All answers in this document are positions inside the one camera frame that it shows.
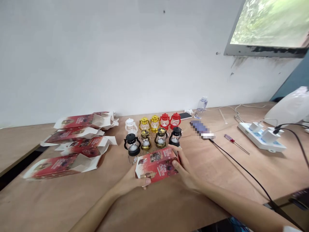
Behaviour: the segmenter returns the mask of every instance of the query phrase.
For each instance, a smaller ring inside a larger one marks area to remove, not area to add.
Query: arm
[[[103,195],[88,212],[72,227],[70,232],[94,232],[106,215],[112,204],[122,195],[138,186],[151,183],[150,178],[135,178],[136,164],[128,173],[105,195]]]
[[[282,232],[284,226],[297,228],[291,222],[263,205],[221,187],[202,182],[194,174],[182,149],[173,145],[169,146],[178,152],[182,166],[177,161],[173,161],[173,165],[180,173],[186,186],[207,196],[253,231]]]

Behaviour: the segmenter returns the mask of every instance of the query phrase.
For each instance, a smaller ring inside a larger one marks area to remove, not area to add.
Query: tree foliage
[[[300,47],[309,31],[309,0],[246,0],[232,44]]]

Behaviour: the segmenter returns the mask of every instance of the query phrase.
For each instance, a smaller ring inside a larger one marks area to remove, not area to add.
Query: sleeve
[[[283,227],[283,232],[301,232],[301,231],[289,226],[285,226]]]

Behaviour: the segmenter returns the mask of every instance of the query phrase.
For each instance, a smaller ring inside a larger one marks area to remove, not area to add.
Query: white plastic bag
[[[268,111],[264,118],[275,118],[278,120],[278,125],[280,125],[297,123],[308,114],[309,92],[307,87],[302,86],[279,101]],[[274,119],[266,119],[265,122],[277,126],[277,121]]]

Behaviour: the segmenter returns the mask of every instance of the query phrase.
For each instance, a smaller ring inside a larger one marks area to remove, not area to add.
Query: white cable
[[[269,105],[264,105],[264,106],[246,106],[246,105],[240,104],[240,105],[236,106],[235,109],[234,109],[233,107],[231,107],[231,106],[221,106],[221,107],[218,107],[218,108],[215,108],[215,109],[212,109],[212,110],[217,110],[217,109],[220,109],[220,108],[222,108],[222,107],[229,107],[229,108],[232,108],[232,109],[235,111],[235,113],[236,113],[236,115],[234,116],[234,118],[240,120],[241,122],[252,123],[252,122],[245,121],[245,120],[243,120],[243,119],[240,117],[240,113],[237,111],[237,108],[240,107],[240,106],[250,107],[250,108],[264,108],[265,106],[269,106]]]
[[[278,124],[279,124],[278,119],[275,119],[275,118],[266,118],[266,119],[274,119],[274,120],[276,120],[276,122],[277,122],[276,126],[278,126]]]

